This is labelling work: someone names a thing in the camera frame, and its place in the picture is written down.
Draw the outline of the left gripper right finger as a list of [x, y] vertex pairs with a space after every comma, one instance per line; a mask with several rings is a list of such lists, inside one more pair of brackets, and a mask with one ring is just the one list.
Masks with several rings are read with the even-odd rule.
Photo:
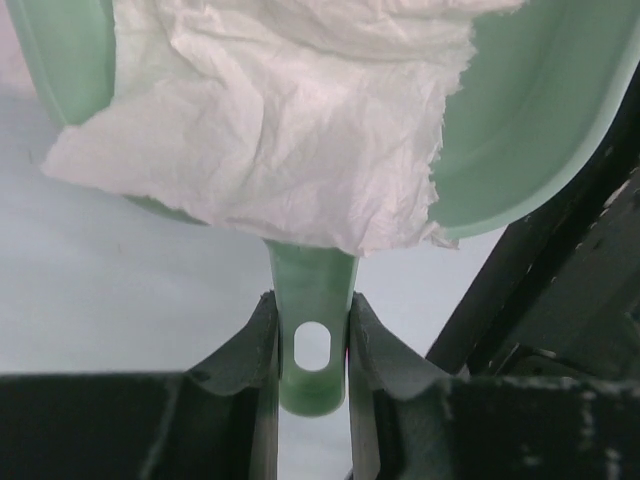
[[355, 479], [635, 479], [639, 385], [459, 377], [423, 358], [355, 294], [349, 316]]

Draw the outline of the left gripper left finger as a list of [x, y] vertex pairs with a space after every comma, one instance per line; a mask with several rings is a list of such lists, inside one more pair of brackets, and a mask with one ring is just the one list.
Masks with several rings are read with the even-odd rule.
[[273, 293], [184, 372], [1, 379], [5, 479], [273, 479], [277, 458]]

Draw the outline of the paper scrap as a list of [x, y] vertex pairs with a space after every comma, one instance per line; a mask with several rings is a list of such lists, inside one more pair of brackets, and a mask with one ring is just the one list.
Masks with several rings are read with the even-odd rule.
[[516, 1], [117, 1], [115, 95], [43, 172], [362, 256], [429, 216], [474, 21]]

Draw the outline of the green plastic dustpan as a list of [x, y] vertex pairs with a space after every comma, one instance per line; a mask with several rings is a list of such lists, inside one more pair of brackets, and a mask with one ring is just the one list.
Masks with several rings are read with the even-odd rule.
[[[7, 3], [35, 91], [59, 126], [56, 141], [114, 98], [115, 2]], [[443, 145], [431, 165], [438, 198], [429, 216], [445, 242], [417, 245], [453, 247], [558, 193], [603, 140], [638, 67], [637, 2], [516, 2], [513, 12], [474, 21], [475, 54], [447, 99]], [[46, 176], [126, 197], [180, 222], [218, 227], [148, 197]], [[347, 312], [358, 262], [372, 253], [260, 238], [280, 317], [281, 404], [301, 416], [329, 414], [345, 396]]]

